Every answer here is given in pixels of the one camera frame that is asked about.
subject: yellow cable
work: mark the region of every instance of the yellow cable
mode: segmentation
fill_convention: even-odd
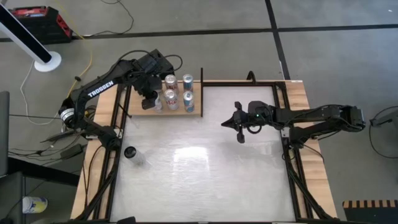
[[[55,0],[55,2],[57,2],[58,6],[60,7],[60,9],[62,10],[62,12],[65,14],[65,16],[67,17],[67,20],[72,24],[73,27],[76,27],[76,24],[74,23],[73,19],[71,19],[71,17],[69,16],[69,13],[65,10],[65,8],[61,5],[59,0]],[[77,34],[77,36],[79,36],[80,39],[86,41],[86,39],[81,36],[75,29],[72,29],[74,31],[75,34]],[[87,67],[84,69],[84,71],[79,75],[79,77],[83,76],[88,69],[91,67],[91,64],[93,63],[93,49],[90,46],[90,62],[88,63]],[[77,80],[75,80],[75,82],[73,83],[72,87],[70,87],[67,98],[69,97],[70,93],[72,92],[72,90],[74,89],[75,85],[77,83]]]

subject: concrete floor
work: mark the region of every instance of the concrete floor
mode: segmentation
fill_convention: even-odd
[[[129,26],[129,18],[118,4],[107,5],[96,0],[61,2],[77,23],[76,30],[82,34],[106,29],[117,32]],[[279,27],[398,23],[398,3],[393,0],[377,3],[370,0],[271,2]],[[271,26],[263,0],[125,0],[123,3],[135,18],[130,32]],[[6,7],[36,5],[59,8],[53,0],[8,0]],[[377,111],[398,104],[397,29],[289,32],[280,36],[290,76],[304,81],[311,107],[329,103],[357,105],[364,110],[366,119],[370,119]],[[179,78],[187,72],[198,77],[200,67],[203,67],[208,79],[243,79],[249,70],[254,71],[258,79],[282,79],[271,33],[76,40],[70,44],[47,46],[62,55],[63,63],[50,73],[33,70],[25,84],[31,115],[55,114],[73,83],[73,77],[88,63],[88,46],[93,48],[93,67],[82,83],[103,74],[128,50],[155,48],[163,54],[183,57],[184,65],[177,73]],[[6,77],[0,83],[0,90],[11,92],[11,113],[24,114],[25,104],[19,87],[29,70],[31,58],[14,43],[0,43],[0,49],[7,52],[0,54],[1,74]],[[46,145],[39,141],[59,132],[60,126],[59,121],[48,126],[34,126],[25,118],[11,118],[10,147],[42,149]],[[398,155],[395,152],[398,144],[395,129],[389,125],[375,129],[373,138],[380,151]],[[343,200],[396,199],[398,162],[372,151],[368,129],[356,134],[339,133],[323,140],[320,145],[340,218],[345,218],[341,207]],[[66,161],[56,166],[74,171],[81,168],[81,163]],[[59,217],[51,216],[49,210],[33,220],[41,219],[38,222],[42,223],[65,221],[72,208],[74,193],[72,187],[41,186],[36,194],[56,203]]]

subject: white cable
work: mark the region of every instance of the white cable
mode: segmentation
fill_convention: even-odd
[[[25,85],[25,82],[26,82],[27,78],[29,77],[30,73],[32,72],[32,68],[33,68],[34,62],[35,62],[35,60],[33,60],[32,65],[30,66],[29,72],[27,72],[27,75],[26,75],[24,81],[22,82],[22,85],[21,85],[21,87],[19,88],[19,90],[21,91],[22,96],[24,97],[25,107],[26,107],[26,116],[27,116],[26,118],[29,120],[29,122],[31,122],[32,124],[36,124],[36,125],[47,125],[47,124],[50,124],[53,120],[55,120],[55,118],[57,117],[58,113],[56,113],[56,114],[54,115],[54,118],[51,119],[51,121],[46,122],[46,123],[36,123],[36,122],[32,121],[32,120],[29,118],[29,110],[28,110],[28,106],[27,106],[27,101],[26,101],[26,97],[25,97],[24,91],[22,90],[22,88],[23,88],[24,85]]]

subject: wooden table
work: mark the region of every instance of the wooden table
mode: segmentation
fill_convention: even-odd
[[[267,82],[281,82],[277,80],[260,80],[260,81],[267,81]],[[309,109],[307,95],[305,93],[304,84],[302,81],[283,81],[286,83],[287,87],[287,94],[289,97],[290,108],[292,110],[304,110]],[[116,89],[117,87],[114,86],[111,89],[107,90],[106,92],[102,93],[98,100],[97,110],[94,118],[94,122],[100,125],[110,125],[111,117],[112,117],[112,110],[114,101],[116,98]],[[117,124],[121,126],[121,112],[118,113]],[[299,127],[306,127],[312,125],[312,123],[300,123],[297,126]],[[318,141],[316,140],[308,140],[306,145],[316,149],[320,152]],[[85,155],[85,170],[86,174],[88,173],[88,167],[90,161],[93,158],[93,154],[96,149],[100,146],[100,142],[98,140],[90,141],[86,150]],[[91,168],[90,174],[90,186],[88,188],[88,201],[90,201],[98,189],[98,184],[100,182],[100,175],[101,169],[104,159],[104,148],[102,147],[94,157],[93,165]],[[315,200],[322,206],[322,208],[331,216],[336,217],[336,210],[335,204],[333,203],[333,199],[331,197],[330,187],[328,183],[328,177],[326,176],[325,166],[323,165],[322,158],[312,152],[311,150],[307,149],[306,147],[300,150],[300,155],[302,159],[303,169],[305,173],[305,178],[307,181],[307,187],[311,194],[314,196]],[[109,164],[109,169],[111,168],[113,163],[113,159]],[[106,210],[106,203],[108,201],[108,194],[109,189],[104,193],[102,203],[101,203],[101,210],[99,213],[99,218],[104,218],[105,210]],[[305,206],[303,196],[301,191],[297,189],[300,213],[302,217],[306,217],[305,214]],[[75,202],[72,208],[71,218],[75,218],[80,215],[80,213],[84,209],[85,203],[85,185],[83,180],[83,173],[80,175],[80,181],[77,188]]]

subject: white table surface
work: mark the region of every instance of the white table surface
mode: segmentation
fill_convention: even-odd
[[[271,87],[204,87],[203,117],[134,116],[123,149],[134,146],[141,166],[122,156],[111,221],[254,222],[294,220],[280,134],[221,127],[240,101],[274,105]]]

